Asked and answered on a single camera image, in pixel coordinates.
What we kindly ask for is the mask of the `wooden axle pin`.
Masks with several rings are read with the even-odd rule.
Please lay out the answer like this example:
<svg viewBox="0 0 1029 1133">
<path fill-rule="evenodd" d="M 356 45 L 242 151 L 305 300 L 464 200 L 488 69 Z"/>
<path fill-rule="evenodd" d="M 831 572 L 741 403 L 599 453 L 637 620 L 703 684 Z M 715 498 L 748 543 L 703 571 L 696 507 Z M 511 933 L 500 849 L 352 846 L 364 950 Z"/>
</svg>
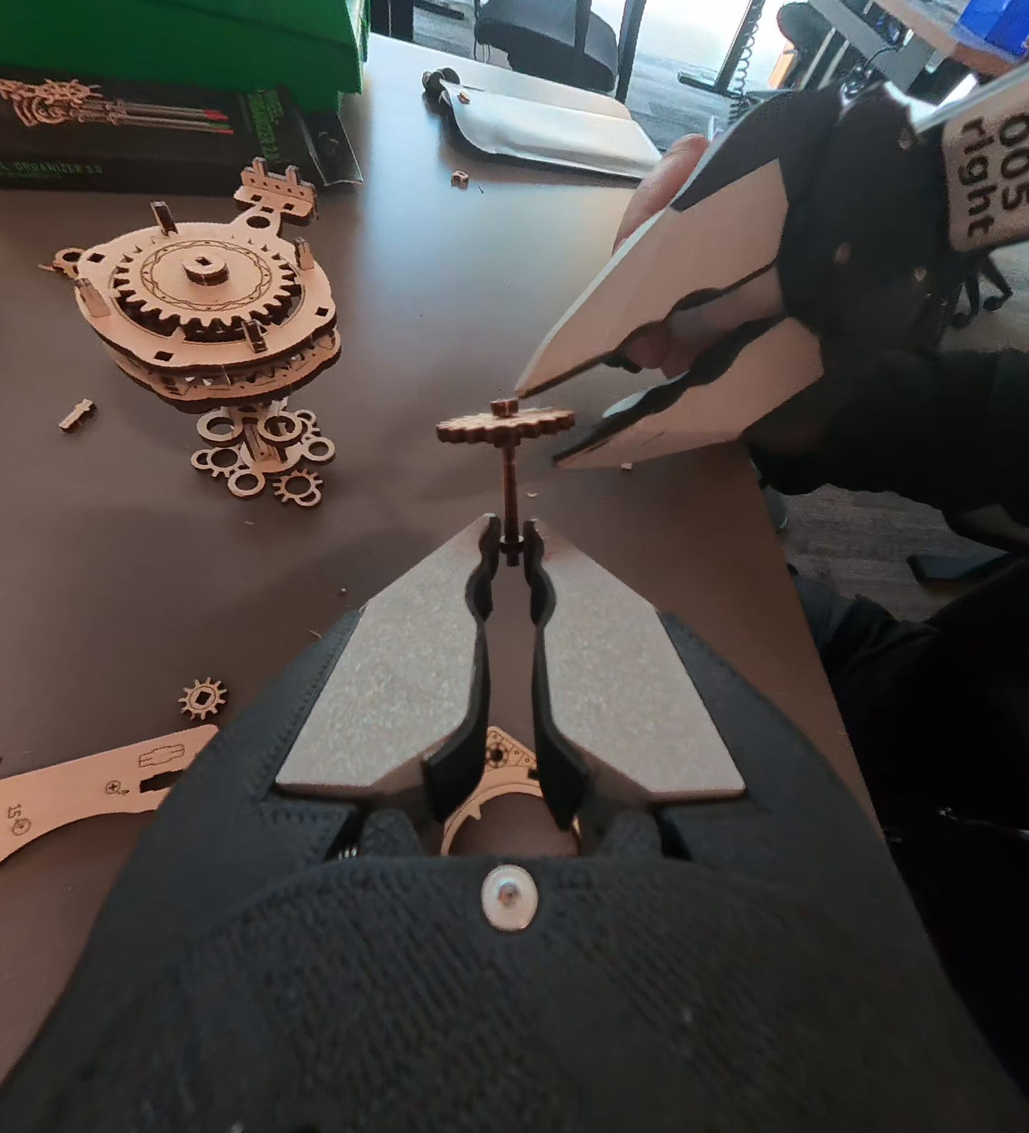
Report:
<svg viewBox="0 0 1029 1133">
<path fill-rule="evenodd" d="M 520 411 L 517 398 L 499 399 L 491 403 L 493 417 L 502 426 L 492 438 L 493 448 L 501 458 L 503 517 L 501 544 L 507 565 L 518 566 L 521 561 L 522 536 L 519 525 L 519 496 L 517 449 L 520 444 Z"/>
</svg>

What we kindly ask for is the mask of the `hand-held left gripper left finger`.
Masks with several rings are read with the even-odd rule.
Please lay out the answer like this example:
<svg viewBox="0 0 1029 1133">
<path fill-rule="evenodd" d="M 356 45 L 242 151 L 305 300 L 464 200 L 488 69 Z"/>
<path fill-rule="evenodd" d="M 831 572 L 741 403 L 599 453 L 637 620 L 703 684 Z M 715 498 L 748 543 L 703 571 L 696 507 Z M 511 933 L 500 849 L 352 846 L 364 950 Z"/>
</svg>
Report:
<svg viewBox="0 0 1029 1133">
<path fill-rule="evenodd" d="M 501 530 L 481 516 L 365 603 L 277 787 L 436 823 L 465 802 L 485 763 Z"/>
</svg>

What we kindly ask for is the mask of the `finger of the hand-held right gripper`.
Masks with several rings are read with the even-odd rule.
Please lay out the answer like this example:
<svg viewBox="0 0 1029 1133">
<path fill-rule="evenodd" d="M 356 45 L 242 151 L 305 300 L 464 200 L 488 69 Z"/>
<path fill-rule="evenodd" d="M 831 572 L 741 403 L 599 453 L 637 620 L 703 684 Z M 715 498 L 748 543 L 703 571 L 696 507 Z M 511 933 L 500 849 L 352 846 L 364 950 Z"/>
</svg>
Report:
<svg viewBox="0 0 1029 1133">
<path fill-rule="evenodd" d="M 667 205 L 626 239 L 546 335 L 517 385 L 556 387 L 692 304 L 715 303 L 775 265 L 789 212 L 772 160 L 684 208 Z"/>
<path fill-rule="evenodd" d="M 553 465 L 612 468 L 733 442 L 822 373 L 819 339 L 801 322 L 754 320 L 705 349 L 682 375 L 611 404 Z"/>
</svg>

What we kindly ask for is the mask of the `wooden gear model assembly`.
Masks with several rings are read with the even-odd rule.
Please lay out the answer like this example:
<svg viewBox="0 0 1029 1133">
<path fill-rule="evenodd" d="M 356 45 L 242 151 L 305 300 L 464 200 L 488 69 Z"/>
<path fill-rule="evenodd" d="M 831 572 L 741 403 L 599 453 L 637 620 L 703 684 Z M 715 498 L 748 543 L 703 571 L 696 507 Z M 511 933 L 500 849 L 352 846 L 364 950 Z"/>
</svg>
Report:
<svg viewBox="0 0 1029 1133">
<path fill-rule="evenodd" d="M 272 489 L 283 504 L 323 499 L 335 459 L 316 415 L 289 398 L 341 352 L 326 272 L 283 225 L 317 218 L 317 189 L 257 157 L 226 222 L 177 221 L 153 202 L 153 224 L 56 254 L 80 315 L 114 365 L 167 404 L 197 415 L 192 466 L 235 497 Z"/>
</svg>

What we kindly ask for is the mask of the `silver plastic pouch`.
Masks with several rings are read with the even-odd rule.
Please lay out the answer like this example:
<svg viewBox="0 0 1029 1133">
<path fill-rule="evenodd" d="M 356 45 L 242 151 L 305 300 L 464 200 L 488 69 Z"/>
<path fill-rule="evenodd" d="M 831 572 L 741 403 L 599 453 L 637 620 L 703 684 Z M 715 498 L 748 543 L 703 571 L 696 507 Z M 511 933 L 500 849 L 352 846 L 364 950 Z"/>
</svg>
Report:
<svg viewBox="0 0 1029 1133">
<path fill-rule="evenodd" d="M 465 143 L 488 156 L 631 181 L 660 160 L 648 135 L 612 99 L 579 107 L 569 87 L 561 102 L 488 91 L 464 84 L 448 67 L 424 73 L 422 87 Z"/>
</svg>

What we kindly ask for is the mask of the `person's right forearm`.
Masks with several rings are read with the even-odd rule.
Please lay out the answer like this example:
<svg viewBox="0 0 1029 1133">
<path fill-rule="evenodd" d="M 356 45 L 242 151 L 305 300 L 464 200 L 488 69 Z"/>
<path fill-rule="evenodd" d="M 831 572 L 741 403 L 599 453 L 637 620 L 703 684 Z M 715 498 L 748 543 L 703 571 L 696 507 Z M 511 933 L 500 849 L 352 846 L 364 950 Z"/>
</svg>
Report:
<svg viewBox="0 0 1029 1133">
<path fill-rule="evenodd" d="M 1029 352 L 900 349 L 843 363 L 745 442 L 786 495 L 893 492 L 947 516 L 998 505 L 1029 528 Z"/>
</svg>

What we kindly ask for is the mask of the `fan-shaped wooden plate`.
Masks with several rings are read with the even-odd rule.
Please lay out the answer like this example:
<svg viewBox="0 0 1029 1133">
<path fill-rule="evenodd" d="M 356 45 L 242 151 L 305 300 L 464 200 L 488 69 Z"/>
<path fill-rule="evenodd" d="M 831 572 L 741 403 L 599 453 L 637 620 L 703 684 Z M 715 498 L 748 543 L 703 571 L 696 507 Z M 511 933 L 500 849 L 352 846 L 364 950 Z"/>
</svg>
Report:
<svg viewBox="0 0 1029 1133">
<path fill-rule="evenodd" d="M 579 857 L 577 820 L 564 829 L 550 812 L 535 752 L 490 726 L 477 786 L 443 827 L 442 857 Z"/>
</svg>

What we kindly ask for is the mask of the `wavy-edged wooden offcut sheet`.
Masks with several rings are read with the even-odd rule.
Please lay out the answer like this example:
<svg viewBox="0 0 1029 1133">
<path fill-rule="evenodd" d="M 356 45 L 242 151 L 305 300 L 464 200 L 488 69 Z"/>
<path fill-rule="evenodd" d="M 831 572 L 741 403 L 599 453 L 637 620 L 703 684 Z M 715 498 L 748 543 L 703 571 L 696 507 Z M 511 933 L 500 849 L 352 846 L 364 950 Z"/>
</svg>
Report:
<svg viewBox="0 0 1029 1133">
<path fill-rule="evenodd" d="M 216 725 L 0 778 L 0 864 L 29 842 L 109 813 L 150 813 L 216 736 Z"/>
</svg>

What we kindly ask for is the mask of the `large wooden gear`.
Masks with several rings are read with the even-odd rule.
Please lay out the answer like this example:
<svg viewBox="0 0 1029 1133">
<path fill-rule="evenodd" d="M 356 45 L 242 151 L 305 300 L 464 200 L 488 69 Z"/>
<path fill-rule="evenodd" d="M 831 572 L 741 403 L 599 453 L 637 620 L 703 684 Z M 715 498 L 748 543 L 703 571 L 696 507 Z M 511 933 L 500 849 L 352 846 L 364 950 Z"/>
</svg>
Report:
<svg viewBox="0 0 1029 1133">
<path fill-rule="evenodd" d="M 486 444 L 514 450 L 524 441 L 534 441 L 572 431 L 576 414 L 571 409 L 522 404 L 518 399 L 499 399 L 486 412 L 465 415 L 437 424 L 437 440 L 447 444 Z"/>
</svg>

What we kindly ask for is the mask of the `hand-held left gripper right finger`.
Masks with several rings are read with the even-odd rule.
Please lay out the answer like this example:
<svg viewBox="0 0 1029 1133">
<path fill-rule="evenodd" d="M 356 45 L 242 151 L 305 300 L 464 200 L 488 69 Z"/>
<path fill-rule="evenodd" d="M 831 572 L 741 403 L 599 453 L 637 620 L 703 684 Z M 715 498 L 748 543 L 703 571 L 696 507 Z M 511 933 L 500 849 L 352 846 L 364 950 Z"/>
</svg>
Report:
<svg viewBox="0 0 1029 1133">
<path fill-rule="evenodd" d="M 665 619 L 544 523 L 524 523 L 541 790 L 560 829 L 746 793 Z"/>
</svg>

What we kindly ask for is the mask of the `black office chair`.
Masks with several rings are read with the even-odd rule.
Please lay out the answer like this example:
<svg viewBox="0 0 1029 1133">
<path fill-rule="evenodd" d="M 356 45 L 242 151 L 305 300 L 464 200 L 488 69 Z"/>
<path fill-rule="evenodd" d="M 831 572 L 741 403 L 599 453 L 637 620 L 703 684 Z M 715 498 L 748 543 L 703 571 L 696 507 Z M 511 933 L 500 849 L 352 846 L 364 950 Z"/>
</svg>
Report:
<svg viewBox="0 0 1029 1133">
<path fill-rule="evenodd" d="M 809 87 L 827 83 L 837 57 L 845 49 L 843 36 L 807 2 L 780 6 L 776 22 L 780 34 L 790 45 L 790 62 L 779 80 L 779 88 L 797 90 L 802 83 Z"/>
<path fill-rule="evenodd" d="M 502 51 L 517 73 L 612 94 L 619 68 L 616 32 L 592 12 L 579 57 L 575 50 L 577 8 L 575 1 L 481 2 L 475 39 Z"/>
</svg>

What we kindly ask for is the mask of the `person's right hand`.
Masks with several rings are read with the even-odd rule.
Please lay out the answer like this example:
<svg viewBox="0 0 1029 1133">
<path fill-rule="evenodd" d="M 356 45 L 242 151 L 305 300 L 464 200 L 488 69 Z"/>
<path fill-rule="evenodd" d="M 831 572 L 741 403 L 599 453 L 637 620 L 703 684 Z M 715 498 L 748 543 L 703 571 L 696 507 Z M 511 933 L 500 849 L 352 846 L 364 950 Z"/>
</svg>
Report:
<svg viewBox="0 0 1029 1133">
<path fill-rule="evenodd" d="M 701 135 L 690 135 L 673 144 L 672 150 L 667 151 L 635 191 L 620 222 L 614 254 L 630 235 L 662 208 L 671 204 L 677 208 L 684 208 L 735 180 L 711 191 L 701 191 L 698 182 L 704 174 L 711 176 L 717 171 L 718 162 L 711 161 L 709 153 L 711 144 Z M 768 161 L 754 160 L 752 169 Z M 667 378 L 683 374 L 705 349 L 717 346 L 735 327 L 750 320 L 779 314 L 782 298 L 777 259 L 767 273 L 737 289 L 734 293 L 715 303 L 692 304 L 678 310 L 662 324 L 643 330 L 620 349 L 620 357 L 636 368 L 655 370 Z"/>
</svg>

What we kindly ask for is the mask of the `black model kit box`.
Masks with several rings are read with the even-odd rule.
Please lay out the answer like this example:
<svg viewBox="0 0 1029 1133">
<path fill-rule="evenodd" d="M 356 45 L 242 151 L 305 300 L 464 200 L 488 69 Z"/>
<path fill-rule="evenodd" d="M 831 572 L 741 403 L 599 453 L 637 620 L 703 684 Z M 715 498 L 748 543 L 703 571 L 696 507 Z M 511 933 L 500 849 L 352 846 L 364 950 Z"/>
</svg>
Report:
<svg viewBox="0 0 1029 1133">
<path fill-rule="evenodd" d="M 0 63 L 0 189 L 228 196 L 262 157 L 320 191 L 364 177 L 334 111 L 247 93 Z"/>
</svg>

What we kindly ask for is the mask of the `green plastic bin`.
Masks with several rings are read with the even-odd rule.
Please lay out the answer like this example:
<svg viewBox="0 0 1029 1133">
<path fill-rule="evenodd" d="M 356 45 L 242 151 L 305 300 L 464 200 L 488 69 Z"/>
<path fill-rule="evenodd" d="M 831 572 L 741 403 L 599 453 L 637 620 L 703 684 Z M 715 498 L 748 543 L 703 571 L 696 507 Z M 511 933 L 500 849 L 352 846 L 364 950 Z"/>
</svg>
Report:
<svg viewBox="0 0 1029 1133">
<path fill-rule="evenodd" d="M 0 1 L 0 63 L 211 90 L 362 90 L 369 2 Z"/>
</svg>

